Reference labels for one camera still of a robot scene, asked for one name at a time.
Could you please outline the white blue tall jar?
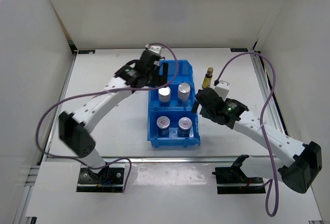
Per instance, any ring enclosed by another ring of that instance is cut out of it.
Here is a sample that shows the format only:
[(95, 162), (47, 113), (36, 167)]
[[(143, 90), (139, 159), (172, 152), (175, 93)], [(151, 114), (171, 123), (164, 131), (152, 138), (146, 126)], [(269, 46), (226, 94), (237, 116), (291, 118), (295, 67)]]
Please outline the white blue tall jar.
[(180, 105), (186, 106), (188, 104), (190, 91), (190, 84), (182, 82), (178, 85), (177, 98)]
[(168, 107), (171, 101), (171, 89), (169, 87), (159, 89), (158, 100), (161, 107)]

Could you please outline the short red-label jar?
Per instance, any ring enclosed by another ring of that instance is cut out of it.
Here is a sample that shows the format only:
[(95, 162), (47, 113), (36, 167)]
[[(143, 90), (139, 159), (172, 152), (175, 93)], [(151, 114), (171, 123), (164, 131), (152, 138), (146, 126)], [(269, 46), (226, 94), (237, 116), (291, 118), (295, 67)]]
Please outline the short red-label jar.
[(182, 117), (178, 121), (178, 136), (189, 137), (192, 128), (192, 120), (188, 117)]

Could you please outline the brown yellow-label bottle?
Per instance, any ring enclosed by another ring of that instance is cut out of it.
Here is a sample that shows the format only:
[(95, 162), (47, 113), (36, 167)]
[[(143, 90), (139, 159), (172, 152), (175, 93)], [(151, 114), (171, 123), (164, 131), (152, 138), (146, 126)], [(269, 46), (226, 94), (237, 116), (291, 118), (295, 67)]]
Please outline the brown yellow-label bottle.
[(203, 83), (202, 83), (202, 88), (203, 89), (209, 88), (211, 86), (212, 76), (213, 76), (213, 68), (209, 67), (207, 69), (207, 72), (205, 74), (205, 77), (204, 77), (204, 80), (203, 80)]

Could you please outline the short silver-lid jar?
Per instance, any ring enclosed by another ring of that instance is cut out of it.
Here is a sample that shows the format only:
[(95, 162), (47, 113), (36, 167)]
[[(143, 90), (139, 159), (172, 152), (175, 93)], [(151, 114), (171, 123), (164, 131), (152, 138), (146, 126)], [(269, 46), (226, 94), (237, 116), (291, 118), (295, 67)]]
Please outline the short silver-lid jar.
[(170, 133), (170, 119), (167, 116), (160, 116), (156, 120), (157, 132), (161, 137), (169, 136)]

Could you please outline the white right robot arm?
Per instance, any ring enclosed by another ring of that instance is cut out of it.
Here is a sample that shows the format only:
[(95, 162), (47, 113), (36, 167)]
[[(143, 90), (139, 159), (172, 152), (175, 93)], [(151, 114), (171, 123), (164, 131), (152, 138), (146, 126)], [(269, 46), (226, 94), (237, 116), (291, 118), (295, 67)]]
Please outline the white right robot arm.
[(248, 155), (239, 156), (231, 167), (220, 175), (235, 183), (248, 182), (250, 178), (277, 178), (291, 190), (304, 194), (322, 169), (322, 152), (319, 144), (308, 144), (293, 139), (260, 119), (248, 107), (235, 99), (223, 99), (212, 88), (199, 90), (192, 111), (216, 124), (227, 126), (246, 135), (262, 147), (272, 150), (276, 157), (267, 162)]

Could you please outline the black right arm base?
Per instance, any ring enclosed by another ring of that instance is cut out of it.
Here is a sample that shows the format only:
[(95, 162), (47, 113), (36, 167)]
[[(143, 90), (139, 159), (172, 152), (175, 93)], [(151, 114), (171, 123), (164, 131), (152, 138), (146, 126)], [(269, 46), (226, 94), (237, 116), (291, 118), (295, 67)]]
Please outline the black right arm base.
[(239, 156), (230, 167), (216, 167), (212, 174), (216, 178), (218, 195), (265, 194), (260, 177), (247, 177), (240, 167), (248, 155)]

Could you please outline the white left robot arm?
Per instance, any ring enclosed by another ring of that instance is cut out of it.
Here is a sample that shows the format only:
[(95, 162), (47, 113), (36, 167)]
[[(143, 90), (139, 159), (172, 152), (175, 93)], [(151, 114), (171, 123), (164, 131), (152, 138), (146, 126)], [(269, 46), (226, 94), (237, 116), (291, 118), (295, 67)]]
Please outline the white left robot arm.
[(159, 74), (161, 47), (151, 45), (143, 51), (135, 66), (128, 64), (115, 72), (104, 87), (105, 94), (96, 94), (86, 104), (68, 114), (59, 115), (59, 138), (87, 167), (90, 177), (97, 183), (106, 181), (106, 162), (95, 148), (90, 133), (102, 118), (121, 101), (143, 87), (159, 87), (167, 82), (167, 69)]

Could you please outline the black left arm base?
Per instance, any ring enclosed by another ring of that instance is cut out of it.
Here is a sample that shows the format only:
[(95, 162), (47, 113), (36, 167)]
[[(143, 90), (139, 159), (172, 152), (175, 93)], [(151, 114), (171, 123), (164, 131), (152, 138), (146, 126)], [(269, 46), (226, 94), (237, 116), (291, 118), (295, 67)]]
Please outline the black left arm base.
[(110, 165), (98, 173), (81, 167), (76, 192), (79, 193), (122, 193), (124, 189), (125, 164)]

